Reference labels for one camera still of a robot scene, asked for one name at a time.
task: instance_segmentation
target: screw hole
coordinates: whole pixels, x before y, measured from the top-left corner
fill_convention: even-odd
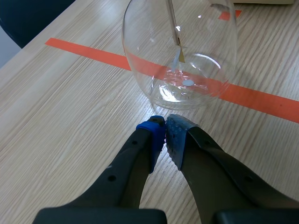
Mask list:
[[[113,181],[116,180],[116,176],[111,175],[111,176],[108,177],[108,180],[109,180],[110,182],[113,182]]]
[[[253,182],[253,178],[251,176],[246,176],[244,179],[248,182]]]

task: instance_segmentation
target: wood grain surface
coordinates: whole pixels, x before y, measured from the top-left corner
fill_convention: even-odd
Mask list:
[[[153,114],[179,113],[198,123],[226,152],[299,200],[299,124],[220,99],[188,111],[154,106],[130,71],[44,44],[55,37],[124,55],[128,3],[77,0],[0,70],[0,223],[31,223],[41,208],[78,197]],[[242,13],[232,82],[299,100],[299,1],[235,7]],[[164,210],[170,224],[200,223],[166,150],[140,207]]]

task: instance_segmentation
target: white wall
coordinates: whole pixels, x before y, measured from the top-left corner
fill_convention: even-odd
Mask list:
[[[21,48],[0,27],[0,68],[20,50]]]

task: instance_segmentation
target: blue rubber tip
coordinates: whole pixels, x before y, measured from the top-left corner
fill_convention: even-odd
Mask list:
[[[166,124],[165,120],[161,116],[151,116],[148,121],[145,121],[137,125],[136,129],[144,128],[152,132],[152,159],[150,173],[154,172],[155,165],[157,163],[158,157],[162,151],[163,145],[165,144],[165,133]]]
[[[166,145],[169,156],[181,170],[187,131],[198,126],[183,116],[171,114],[166,121]]]

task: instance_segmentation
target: orange tape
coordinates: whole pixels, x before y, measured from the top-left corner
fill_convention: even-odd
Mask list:
[[[239,17],[239,15],[241,14],[241,10],[236,10],[235,11],[235,16],[236,16],[236,18],[238,18]],[[220,19],[220,20],[229,20],[230,19],[230,13],[229,12],[223,12],[223,13],[221,13],[221,15],[219,16],[219,18],[218,19]]]
[[[131,70],[125,56],[55,38],[50,38],[45,44],[122,69]],[[143,59],[140,59],[138,62],[140,63],[140,72],[144,72],[145,75],[152,76],[152,74],[157,74],[158,70],[164,69],[161,65],[147,62]],[[219,84],[219,81],[210,80],[213,85]],[[233,84],[230,84],[227,90],[221,94],[220,99],[299,123],[299,101],[296,100],[271,95]]]

